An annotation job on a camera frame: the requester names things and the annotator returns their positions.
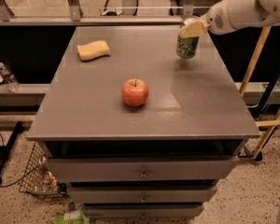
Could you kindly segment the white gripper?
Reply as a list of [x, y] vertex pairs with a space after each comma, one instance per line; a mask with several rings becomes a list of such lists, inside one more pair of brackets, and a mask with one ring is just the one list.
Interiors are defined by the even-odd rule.
[[229, 0], [222, 0], [201, 16], [200, 19], [191, 18], [184, 21], [179, 29], [181, 38], [199, 37], [207, 30], [215, 35], [224, 35], [235, 31], [229, 19]]

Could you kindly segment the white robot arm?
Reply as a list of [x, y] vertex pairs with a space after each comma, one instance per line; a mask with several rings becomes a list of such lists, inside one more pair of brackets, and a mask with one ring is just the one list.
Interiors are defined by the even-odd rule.
[[181, 38], [202, 36], [207, 31], [224, 35], [246, 27], [280, 26], [280, 0], [222, 0], [199, 18], [187, 19]]

